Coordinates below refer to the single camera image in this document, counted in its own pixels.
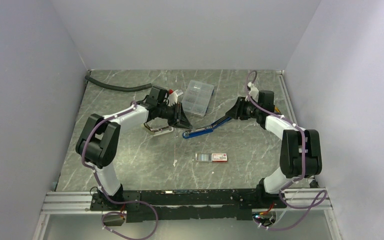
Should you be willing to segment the small beige white stapler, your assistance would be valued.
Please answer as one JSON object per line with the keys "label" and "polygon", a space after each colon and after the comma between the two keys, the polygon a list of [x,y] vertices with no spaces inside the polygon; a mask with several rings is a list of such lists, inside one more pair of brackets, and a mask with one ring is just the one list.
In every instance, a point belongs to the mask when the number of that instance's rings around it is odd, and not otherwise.
{"label": "small beige white stapler", "polygon": [[153,137],[168,134],[174,131],[174,128],[169,125],[164,127],[152,128],[147,123],[144,123],[142,126],[144,130]]}

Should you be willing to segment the blue black stapler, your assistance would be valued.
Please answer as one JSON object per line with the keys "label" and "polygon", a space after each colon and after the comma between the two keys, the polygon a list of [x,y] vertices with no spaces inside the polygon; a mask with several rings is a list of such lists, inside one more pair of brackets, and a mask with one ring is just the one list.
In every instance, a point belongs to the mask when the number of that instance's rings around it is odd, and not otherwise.
{"label": "blue black stapler", "polygon": [[223,116],[210,125],[184,131],[182,133],[182,137],[184,139],[190,139],[190,138],[194,138],[194,137],[198,137],[198,136],[212,133],[215,129],[217,129],[218,127],[222,126],[223,124],[229,122],[231,119],[232,118],[229,116]]}

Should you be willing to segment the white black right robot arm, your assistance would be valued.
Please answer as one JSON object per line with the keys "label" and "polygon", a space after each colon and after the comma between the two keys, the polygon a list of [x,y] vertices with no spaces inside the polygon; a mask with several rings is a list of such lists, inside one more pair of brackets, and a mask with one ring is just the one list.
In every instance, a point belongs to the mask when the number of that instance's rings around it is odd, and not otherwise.
{"label": "white black right robot arm", "polygon": [[273,203],[282,188],[293,181],[319,175],[322,171],[320,135],[315,129],[303,129],[275,113],[274,92],[260,90],[256,97],[238,97],[226,114],[235,120],[254,119],[264,130],[281,140],[279,167],[263,178],[263,189],[255,193],[262,208]]}

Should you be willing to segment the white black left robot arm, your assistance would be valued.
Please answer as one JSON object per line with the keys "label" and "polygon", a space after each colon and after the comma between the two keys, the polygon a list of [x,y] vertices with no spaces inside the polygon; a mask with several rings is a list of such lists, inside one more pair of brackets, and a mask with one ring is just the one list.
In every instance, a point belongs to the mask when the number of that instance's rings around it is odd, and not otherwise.
{"label": "white black left robot arm", "polygon": [[141,101],[133,101],[130,107],[110,114],[92,114],[86,121],[75,150],[81,163],[92,169],[98,191],[104,195],[103,203],[110,210],[119,209],[124,201],[113,160],[118,149],[121,131],[142,125],[152,136],[172,132],[175,128],[191,130],[178,97],[174,92],[153,86]]}

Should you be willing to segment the red white staples box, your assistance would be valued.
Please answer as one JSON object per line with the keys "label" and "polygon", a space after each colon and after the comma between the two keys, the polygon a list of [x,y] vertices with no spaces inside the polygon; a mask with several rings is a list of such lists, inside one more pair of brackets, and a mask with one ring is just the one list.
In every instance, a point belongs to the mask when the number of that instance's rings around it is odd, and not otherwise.
{"label": "red white staples box", "polygon": [[225,163],[228,161],[228,156],[226,153],[196,153],[195,160],[206,163]]}

